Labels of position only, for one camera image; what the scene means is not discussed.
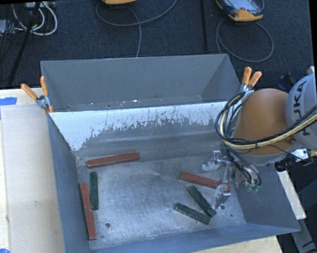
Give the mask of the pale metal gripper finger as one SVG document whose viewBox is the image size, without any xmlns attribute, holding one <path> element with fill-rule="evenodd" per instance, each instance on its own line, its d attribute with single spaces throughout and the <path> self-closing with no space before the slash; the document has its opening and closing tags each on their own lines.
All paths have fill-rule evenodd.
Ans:
<svg viewBox="0 0 317 253">
<path fill-rule="evenodd" d="M 231 196 L 231 185 L 230 184 L 220 184 L 213 196 L 212 201 L 212 209 L 222 208 L 227 201 L 227 199 Z"/>
<path fill-rule="evenodd" d="M 223 165 L 223 156 L 220 150 L 213 151 L 213 157 L 202 165 L 203 171 L 216 171 L 219 167 Z"/>
</svg>

